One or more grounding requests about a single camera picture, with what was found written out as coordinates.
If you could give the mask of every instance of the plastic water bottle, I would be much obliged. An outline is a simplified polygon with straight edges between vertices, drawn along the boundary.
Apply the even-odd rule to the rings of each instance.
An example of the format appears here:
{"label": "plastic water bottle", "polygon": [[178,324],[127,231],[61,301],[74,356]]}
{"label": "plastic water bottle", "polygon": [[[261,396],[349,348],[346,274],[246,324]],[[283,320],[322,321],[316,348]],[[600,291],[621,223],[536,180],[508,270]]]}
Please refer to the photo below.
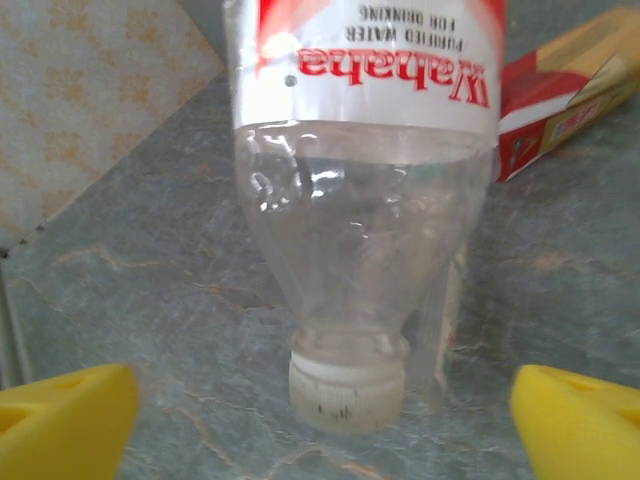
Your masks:
{"label": "plastic water bottle", "polygon": [[402,326],[478,221],[504,0],[229,0],[238,194],[299,321],[298,414],[393,423]]}
{"label": "plastic water bottle", "polygon": [[402,333],[409,342],[407,392],[413,393],[405,411],[438,413],[448,390],[460,303],[466,276],[467,246],[463,245],[430,284],[422,303],[405,322]]}

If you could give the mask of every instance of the wahaha logo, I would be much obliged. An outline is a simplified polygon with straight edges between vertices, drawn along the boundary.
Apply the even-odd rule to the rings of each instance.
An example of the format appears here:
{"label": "wahaha logo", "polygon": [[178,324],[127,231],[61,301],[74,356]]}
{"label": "wahaha logo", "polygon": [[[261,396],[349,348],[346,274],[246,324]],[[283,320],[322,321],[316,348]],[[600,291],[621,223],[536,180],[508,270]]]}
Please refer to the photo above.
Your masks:
{"label": "wahaha logo", "polygon": [[344,77],[349,85],[362,85],[366,77],[398,78],[416,91],[448,87],[449,99],[489,108],[484,67],[429,53],[412,51],[309,48],[298,51],[298,68],[308,76]]}

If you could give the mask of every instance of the bottle cap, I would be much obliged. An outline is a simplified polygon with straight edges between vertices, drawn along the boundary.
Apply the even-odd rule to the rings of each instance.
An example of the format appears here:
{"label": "bottle cap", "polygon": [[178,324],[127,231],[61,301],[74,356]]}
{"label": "bottle cap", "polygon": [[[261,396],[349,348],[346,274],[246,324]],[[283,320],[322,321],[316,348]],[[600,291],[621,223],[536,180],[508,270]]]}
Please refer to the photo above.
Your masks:
{"label": "bottle cap", "polygon": [[369,433],[395,423],[404,390],[402,360],[344,366],[291,354],[291,403],[303,420],[326,432]]}

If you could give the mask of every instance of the bottle neck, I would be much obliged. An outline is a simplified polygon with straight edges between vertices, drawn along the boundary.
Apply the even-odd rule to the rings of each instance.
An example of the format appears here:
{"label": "bottle neck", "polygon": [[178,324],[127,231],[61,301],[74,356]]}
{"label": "bottle neck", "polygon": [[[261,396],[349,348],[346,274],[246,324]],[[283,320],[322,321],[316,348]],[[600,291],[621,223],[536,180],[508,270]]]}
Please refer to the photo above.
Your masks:
{"label": "bottle neck", "polygon": [[354,327],[301,326],[291,337],[291,352],[336,367],[381,367],[403,363],[409,345],[400,332]]}

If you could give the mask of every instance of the cardboard box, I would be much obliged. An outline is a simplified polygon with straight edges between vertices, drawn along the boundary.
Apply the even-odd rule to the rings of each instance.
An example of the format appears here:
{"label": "cardboard box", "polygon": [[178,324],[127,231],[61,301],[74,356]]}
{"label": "cardboard box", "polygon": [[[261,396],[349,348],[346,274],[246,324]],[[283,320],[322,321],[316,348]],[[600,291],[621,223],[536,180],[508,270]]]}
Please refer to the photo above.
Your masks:
{"label": "cardboard box", "polygon": [[616,8],[507,65],[498,182],[629,99],[640,87],[640,8]]}

